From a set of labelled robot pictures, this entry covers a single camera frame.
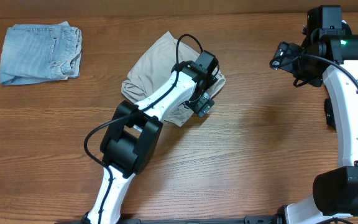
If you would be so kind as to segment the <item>beige khaki shorts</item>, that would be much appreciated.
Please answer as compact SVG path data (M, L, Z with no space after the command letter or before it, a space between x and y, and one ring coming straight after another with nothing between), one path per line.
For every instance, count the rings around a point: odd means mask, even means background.
M177 39L167 31L141 56L122 83L121 93L129 101L136 103L144 100L170 78L171 70L176 62L176 45ZM178 56L179 62L195 61L199 53L182 42L179 44ZM210 96L217 95L226 82L221 71L218 72L216 78L217 82L207 90ZM189 107L182 104L164 120L180 127L191 118L193 113Z

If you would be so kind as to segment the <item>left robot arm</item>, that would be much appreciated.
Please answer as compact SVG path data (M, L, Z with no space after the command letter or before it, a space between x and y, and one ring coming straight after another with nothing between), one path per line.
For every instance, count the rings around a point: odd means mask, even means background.
M103 179L93 208L81 223L117 223L133 178L140 174L157 146L163 121L181 105L199 117L214 105L207 90L217 81L219 62L204 50L195 61L176 64L170 78L152 95L137 103L123 101L116 108L100 150Z

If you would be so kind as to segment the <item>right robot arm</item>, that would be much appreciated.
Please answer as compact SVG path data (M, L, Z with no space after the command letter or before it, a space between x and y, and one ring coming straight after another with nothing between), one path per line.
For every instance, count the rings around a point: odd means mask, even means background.
M272 223L347 223L358 217L358 35L340 6L307 13L301 45L281 42L272 69L291 73L294 86L326 87L326 122L337 132L337 168L318 175L312 194L280 207Z

